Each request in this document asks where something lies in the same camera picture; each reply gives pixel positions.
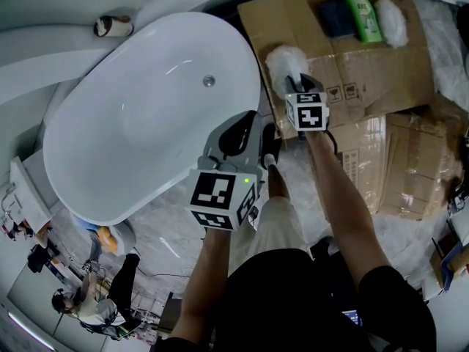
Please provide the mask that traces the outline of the white bathtub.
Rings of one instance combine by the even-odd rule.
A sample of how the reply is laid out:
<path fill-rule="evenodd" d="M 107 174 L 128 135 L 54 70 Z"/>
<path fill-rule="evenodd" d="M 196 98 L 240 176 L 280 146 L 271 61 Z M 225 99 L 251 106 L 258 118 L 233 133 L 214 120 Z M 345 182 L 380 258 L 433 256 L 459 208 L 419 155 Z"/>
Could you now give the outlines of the white bathtub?
<path fill-rule="evenodd" d="M 45 170 L 62 204 L 117 224 L 183 179 L 210 133 L 259 105 L 254 52 L 221 18 L 181 12 L 126 40 L 48 123 Z"/>

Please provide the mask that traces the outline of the person's black shoe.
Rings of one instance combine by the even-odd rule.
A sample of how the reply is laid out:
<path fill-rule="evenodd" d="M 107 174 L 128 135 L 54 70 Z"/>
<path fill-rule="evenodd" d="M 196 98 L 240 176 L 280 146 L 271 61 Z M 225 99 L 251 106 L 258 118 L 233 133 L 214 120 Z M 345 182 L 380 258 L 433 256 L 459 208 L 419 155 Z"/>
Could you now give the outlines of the person's black shoe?
<path fill-rule="evenodd" d="M 281 137 L 276 136 L 276 125 L 274 123 L 267 124 L 262 133 L 262 159 L 266 155 L 272 155 L 275 161 L 277 161 L 281 144 Z"/>

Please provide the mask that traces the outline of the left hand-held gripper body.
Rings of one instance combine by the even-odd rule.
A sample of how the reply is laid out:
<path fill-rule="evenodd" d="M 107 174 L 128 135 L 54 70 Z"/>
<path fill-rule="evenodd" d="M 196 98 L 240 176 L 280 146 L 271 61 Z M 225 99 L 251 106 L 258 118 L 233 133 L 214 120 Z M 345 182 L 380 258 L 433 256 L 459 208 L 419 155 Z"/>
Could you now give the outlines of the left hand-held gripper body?
<path fill-rule="evenodd" d="M 203 155 L 188 176 L 188 212 L 196 223 L 218 230 L 238 230 L 259 197 L 259 156 L 220 161 Z"/>

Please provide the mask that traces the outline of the taped cardboard box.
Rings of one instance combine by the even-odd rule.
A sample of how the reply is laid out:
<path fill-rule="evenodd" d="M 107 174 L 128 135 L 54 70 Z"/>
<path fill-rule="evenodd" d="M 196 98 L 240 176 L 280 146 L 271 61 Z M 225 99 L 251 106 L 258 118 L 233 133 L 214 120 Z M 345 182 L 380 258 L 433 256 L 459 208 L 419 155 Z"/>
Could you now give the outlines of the taped cardboard box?
<path fill-rule="evenodd" d="M 469 128 L 452 102 L 332 128 L 337 157 L 370 213 L 420 221 L 440 212 L 462 179 L 459 145 Z"/>

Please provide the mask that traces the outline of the grey toy bag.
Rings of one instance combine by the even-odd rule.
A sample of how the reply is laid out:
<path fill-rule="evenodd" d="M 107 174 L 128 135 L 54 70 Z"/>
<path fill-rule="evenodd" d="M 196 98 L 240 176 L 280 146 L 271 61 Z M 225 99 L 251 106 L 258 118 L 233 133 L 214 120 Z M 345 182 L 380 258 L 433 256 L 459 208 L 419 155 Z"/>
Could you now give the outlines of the grey toy bag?
<path fill-rule="evenodd" d="M 79 217 L 72 215 L 71 219 L 78 229 L 78 231 L 89 238 L 88 230 L 94 230 L 97 233 L 99 225 L 91 224 L 88 221 L 84 221 Z M 116 238 L 118 242 L 118 252 L 115 256 L 120 257 L 128 254 L 136 245 L 136 236 L 132 227 L 125 221 L 120 222 L 108 227 L 111 231 L 111 234 Z"/>

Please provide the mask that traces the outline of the white bath puff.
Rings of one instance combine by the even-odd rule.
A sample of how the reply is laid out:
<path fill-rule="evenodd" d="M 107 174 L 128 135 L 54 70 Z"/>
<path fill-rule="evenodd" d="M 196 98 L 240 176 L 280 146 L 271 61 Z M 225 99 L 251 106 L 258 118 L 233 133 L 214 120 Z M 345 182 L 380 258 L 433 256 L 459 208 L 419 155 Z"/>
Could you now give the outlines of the white bath puff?
<path fill-rule="evenodd" d="M 387 45 L 400 48 L 408 43 L 405 17 L 391 0 L 378 0 L 374 4 L 381 34 Z"/>

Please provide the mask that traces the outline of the white sink cabinet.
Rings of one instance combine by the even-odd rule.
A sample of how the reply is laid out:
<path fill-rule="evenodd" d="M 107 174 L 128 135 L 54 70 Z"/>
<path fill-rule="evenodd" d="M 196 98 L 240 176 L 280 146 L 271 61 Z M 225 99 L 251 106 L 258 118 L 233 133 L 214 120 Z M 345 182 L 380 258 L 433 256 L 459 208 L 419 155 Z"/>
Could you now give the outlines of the white sink cabinet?
<path fill-rule="evenodd" d="M 51 220 L 49 207 L 19 158 L 10 162 L 10 182 L 0 198 L 0 209 L 8 221 L 24 221 L 34 234 Z"/>

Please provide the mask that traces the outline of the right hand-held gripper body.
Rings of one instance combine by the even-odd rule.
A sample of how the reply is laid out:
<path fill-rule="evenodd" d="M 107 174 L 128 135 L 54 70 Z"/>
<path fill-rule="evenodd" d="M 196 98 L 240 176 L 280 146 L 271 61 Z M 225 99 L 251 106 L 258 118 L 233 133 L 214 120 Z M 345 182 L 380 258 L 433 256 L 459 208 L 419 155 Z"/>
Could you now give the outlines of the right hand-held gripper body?
<path fill-rule="evenodd" d="M 329 108 L 324 92 L 288 93 L 285 95 L 287 118 L 296 131 L 325 131 Z"/>

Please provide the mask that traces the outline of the person's left forearm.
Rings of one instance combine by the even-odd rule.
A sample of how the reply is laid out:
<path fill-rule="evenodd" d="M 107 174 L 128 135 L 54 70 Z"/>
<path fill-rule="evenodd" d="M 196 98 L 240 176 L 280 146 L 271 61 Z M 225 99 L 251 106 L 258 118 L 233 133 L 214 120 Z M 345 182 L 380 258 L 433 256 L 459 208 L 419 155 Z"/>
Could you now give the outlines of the person's left forearm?
<path fill-rule="evenodd" d="M 197 345 L 206 343 L 226 287 L 231 233 L 209 229 L 182 297 L 180 316 L 170 334 Z"/>

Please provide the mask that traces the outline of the white fluffy duster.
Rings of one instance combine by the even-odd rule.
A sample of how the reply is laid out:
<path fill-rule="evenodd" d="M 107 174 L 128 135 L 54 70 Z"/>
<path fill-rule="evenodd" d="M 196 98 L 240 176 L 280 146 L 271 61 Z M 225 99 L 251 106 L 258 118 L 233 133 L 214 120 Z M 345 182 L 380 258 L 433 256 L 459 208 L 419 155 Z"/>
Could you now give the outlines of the white fluffy duster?
<path fill-rule="evenodd" d="M 265 64 L 272 88 L 280 99 L 287 93 L 287 76 L 290 76 L 295 84 L 301 84 L 301 74 L 311 75 L 306 55 L 293 46 L 280 45 L 275 48 L 267 55 Z"/>

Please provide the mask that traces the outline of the orange flower plush toy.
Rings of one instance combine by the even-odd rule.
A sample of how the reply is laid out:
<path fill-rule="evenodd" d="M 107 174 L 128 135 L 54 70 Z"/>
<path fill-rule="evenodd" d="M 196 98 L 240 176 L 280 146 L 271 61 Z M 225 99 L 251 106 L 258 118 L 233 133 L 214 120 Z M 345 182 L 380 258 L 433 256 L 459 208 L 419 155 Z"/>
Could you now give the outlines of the orange flower plush toy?
<path fill-rule="evenodd" d="M 107 252 L 116 255 L 118 252 L 118 242 L 116 238 L 111 234 L 108 227 L 99 226 L 97 235 L 102 246 L 102 249 Z"/>

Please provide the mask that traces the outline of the person's black shirt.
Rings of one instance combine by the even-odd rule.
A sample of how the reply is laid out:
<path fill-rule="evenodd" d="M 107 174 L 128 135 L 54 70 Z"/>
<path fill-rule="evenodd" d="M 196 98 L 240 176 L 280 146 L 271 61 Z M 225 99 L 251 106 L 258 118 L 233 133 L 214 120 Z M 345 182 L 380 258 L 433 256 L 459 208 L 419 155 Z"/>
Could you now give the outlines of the person's black shirt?
<path fill-rule="evenodd" d="M 213 352 L 436 352 L 432 314 L 389 266 L 357 286 L 350 320 L 306 252 L 277 249 L 243 263 L 217 308 Z"/>

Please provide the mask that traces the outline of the person's right forearm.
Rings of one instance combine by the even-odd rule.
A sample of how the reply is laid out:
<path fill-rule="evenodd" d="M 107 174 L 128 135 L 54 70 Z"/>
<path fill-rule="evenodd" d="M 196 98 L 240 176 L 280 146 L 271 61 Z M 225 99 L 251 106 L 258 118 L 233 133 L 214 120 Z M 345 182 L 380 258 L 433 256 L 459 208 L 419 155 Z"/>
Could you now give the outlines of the person's right forearm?
<path fill-rule="evenodd" d="M 348 178 L 322 132 L 306 134 L 311 168 L 325 218 L 333 237 L 358 285 L 371 270 L 388 266 L 369 209 Z"/>

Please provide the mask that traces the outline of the person's bare leg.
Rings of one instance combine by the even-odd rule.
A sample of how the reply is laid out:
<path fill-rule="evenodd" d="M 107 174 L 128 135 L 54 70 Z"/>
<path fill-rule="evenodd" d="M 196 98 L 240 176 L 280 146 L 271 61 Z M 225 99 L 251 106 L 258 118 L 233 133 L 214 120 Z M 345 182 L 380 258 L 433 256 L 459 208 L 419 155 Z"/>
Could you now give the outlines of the person's bare leg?
<path fill-rule="evenodd" d="M 272 160 L 267 166 L 267 187 L 268 196 L 270 199 L 275 197 L 285 198 L 290 200 L 289 190 L 287 185 L 278 170 L 277 164 Z"/>

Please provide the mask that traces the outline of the person's pale trousers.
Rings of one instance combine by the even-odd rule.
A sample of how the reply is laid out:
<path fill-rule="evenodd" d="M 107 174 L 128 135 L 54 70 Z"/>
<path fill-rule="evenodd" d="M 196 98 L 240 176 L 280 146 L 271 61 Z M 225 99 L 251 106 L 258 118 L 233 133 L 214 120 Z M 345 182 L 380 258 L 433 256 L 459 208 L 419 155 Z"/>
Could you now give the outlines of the person's pale trousers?
<path fill-rule="evenodd" d="M 272 197 L 263 205 L 257 228 L 244 221 L 232 233 L 229 273 L 253 256 L 276 249 L 307 250 L 298 215 L 289 199 Z"/>

